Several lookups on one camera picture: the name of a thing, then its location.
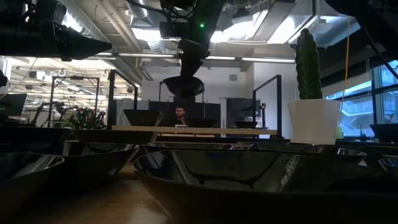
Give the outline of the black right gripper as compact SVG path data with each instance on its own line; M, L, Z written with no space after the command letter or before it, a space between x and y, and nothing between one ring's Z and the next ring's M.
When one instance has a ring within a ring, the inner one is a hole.
M182 77L193 77L202 66L202 60L209 56L208 47L189 39L181 39L178 48L182 51L179 58L182 63Z

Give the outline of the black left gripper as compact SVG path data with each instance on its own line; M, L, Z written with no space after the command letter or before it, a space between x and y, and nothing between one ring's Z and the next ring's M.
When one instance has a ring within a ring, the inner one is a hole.
M65 52L67 40L71 45L90 48L68 47ZM44 20L36 26L29 22L0 21L0 55L72 61L111 49L111 43L85 37L61 22Z

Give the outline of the black glossy round plate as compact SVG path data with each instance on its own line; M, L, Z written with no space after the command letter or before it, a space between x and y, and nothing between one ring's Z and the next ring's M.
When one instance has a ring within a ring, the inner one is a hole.
M164 79L163 83L169 92L181 98L194 97L205 91L205 84L197 77L170 77Z
M216 119L188 119L185 121L189 128L213 128L217 124Z

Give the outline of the black computer monitor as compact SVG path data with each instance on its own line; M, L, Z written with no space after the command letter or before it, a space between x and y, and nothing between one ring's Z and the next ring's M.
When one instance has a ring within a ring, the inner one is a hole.
M247 98L227 98L226 116L227 118L251 117L253 112L253 100Z
M0 97L0 116L19 116L22 114L27 95L7 94Z

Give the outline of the wooden shelf board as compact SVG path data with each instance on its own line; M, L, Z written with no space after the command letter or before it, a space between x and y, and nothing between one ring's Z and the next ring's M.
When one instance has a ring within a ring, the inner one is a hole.
M277 135L278 130L272 129L233 129L233 128L178 128L161 126L118 126L113 125L116 131L146 131L160 133L195 133L195 134L240 134L240 135Z

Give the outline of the long ceiling light bar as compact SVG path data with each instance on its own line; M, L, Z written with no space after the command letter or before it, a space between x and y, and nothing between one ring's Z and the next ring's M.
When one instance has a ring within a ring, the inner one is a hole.
M150 53L119 53L119 52L103 52L88 59L102 58L115 60L116 57L128 58L158 58L158 59L177 59L180 58L178 54L150 54ZM232 61L232 62L256 62L256 63L287 63L293 64L295 60L292 58L270 58L270 57L237 57L237 56L216 56L210 55L205 60L216 61Z

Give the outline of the green cactus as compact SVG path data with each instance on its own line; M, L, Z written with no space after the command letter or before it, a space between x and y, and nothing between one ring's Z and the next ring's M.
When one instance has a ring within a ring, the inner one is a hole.
M301 100L321 99L322 84L317 44L307 28L300 32L295 46L298 92Z

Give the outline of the white faceted plant pot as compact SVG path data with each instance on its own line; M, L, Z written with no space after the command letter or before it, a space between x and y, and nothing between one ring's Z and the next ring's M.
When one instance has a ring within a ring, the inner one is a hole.
M295 100L289 103L291 143L335 145L341 102L336 100Z

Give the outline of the black tapered tub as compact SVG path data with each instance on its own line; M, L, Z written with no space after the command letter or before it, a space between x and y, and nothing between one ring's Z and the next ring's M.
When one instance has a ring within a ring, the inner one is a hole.
M374 137L379 142L398 143L398 123L393 124L371 124Z

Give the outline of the black background gantry frame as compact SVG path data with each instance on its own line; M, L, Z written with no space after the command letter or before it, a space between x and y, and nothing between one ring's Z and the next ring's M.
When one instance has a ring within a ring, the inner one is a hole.
M55 90L55 81L56 79L61 78L62 80L59 81L60 83L64 80L64 79L70 79L70 80L96 80L96 85L93 85L96 87L96 95L95 95L95 109L94 109L94 116L97 115L97 110L98 110L98 96L99 96L99 90L100 90L100 79L99 78L95 78L95 77L84 77L84 76L78 76L78 75L72 75L72 76L52 76L52 84L51 84L51 91L50 91L50 106L49 106L49 110L52 111L52 105L53 105L53 97L54 97L54 90Z

